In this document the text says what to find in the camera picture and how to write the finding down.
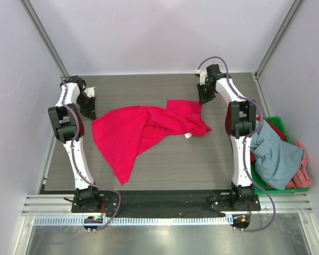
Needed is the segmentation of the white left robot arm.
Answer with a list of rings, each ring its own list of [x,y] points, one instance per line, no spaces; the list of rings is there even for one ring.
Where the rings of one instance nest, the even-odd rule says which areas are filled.
[[[97,212],[102,206],[98,189],[94,187],[84,148],[85,128],[81,116],[96,119],[95,89],[87,88],[81,77],[61,77],[61,95],[55,106],[48,109],[54,135],[66,150],[74,176],[72,212]]]

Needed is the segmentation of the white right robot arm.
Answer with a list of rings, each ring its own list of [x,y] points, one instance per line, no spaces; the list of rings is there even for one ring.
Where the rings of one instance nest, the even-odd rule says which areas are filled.
[[[199,77],[197,90],[201,105],[219,94],[228,106],[225,131],[230,137],[234,165],[230,203],[236,210],[246,210],[255,199],[250,173],[250,136],[256,129],[256,102],[246,98],[217,64],[208,66],[206,71],[197,69],[196,76]]]

